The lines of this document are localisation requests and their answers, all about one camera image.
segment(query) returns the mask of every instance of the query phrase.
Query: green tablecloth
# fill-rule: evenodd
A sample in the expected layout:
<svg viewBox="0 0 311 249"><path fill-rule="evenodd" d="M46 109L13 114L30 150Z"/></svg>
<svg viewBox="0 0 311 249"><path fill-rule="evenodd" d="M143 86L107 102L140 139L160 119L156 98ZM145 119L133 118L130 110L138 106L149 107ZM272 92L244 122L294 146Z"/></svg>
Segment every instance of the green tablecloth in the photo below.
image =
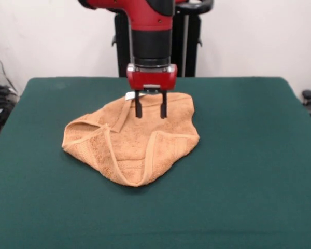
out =
<svg viewBox="0 0 311 249"><path fill-rule="evenodd" d="M200 143L119 186L61 149L125 79L28 84L0 136L0 248L311 248L311 118L280 78L179 79Z"/></svg>

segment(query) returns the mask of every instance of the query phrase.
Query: black stand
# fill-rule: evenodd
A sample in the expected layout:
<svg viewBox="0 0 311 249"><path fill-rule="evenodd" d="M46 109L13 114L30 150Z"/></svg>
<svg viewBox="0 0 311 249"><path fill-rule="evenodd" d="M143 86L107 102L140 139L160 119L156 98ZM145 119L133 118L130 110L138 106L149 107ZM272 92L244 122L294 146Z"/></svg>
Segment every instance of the black stand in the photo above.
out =
<svg viewBox="0 0 311 249"><path fill-rule="evenodd" d="M172 56L173 64L178 67L178 77L195 77L197 47L200 41L201 19L199 15L209 12L213 0L200 4L184 3L176 6L173 18ZM115 37L118 55L119 77L126 77L126 68L131 61L129 22L127 15L119 12L115 16Z"/></svg>

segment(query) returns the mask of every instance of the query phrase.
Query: white wall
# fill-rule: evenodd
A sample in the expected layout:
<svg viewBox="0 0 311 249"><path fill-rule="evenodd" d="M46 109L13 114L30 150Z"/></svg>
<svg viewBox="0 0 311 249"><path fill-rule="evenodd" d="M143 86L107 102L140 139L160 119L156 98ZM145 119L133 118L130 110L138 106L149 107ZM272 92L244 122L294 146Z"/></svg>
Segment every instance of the white wall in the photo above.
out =
<svg viewBox="0 0 311 249"><path fill-rule="evenodd" d="M0 58L22 92L32 77L117 76L114 14L77 0L0 1ZM311 88L311 0L215 0L198 76L282 76Z"/></svg>

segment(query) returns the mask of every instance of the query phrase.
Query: towel tag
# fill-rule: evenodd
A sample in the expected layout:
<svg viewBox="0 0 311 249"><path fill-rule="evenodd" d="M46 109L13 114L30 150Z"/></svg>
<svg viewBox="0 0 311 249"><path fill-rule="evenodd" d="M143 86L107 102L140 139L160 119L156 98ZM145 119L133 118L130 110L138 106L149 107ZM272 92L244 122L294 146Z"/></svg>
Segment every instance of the towel tag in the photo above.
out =
<svg viewBox="0 0 311 249"><path fill-rule="evenodd" d="M139 96L142 97L142 96L145 96L146 93L139 93ZM125 100L133 100L135 98L135 92L127 92L125 94Z"/></svg>

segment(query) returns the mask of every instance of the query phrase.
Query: orange towel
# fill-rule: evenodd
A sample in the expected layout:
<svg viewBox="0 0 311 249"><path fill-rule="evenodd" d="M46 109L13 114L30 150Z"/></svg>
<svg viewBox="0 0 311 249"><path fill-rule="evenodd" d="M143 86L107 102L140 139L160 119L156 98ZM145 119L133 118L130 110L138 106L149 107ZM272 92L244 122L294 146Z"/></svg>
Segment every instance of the orange towel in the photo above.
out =
<svg viewBox="0 0 311 249"><path fill-rule="evenodd" d="M86 114L64 131L63 149L111 181L138 187L163 175L198 143L192 124L192 97L167 96L168 118L160 118L162 96L140 98L143 117L135 117L133 100L120 98Z"/></svg>

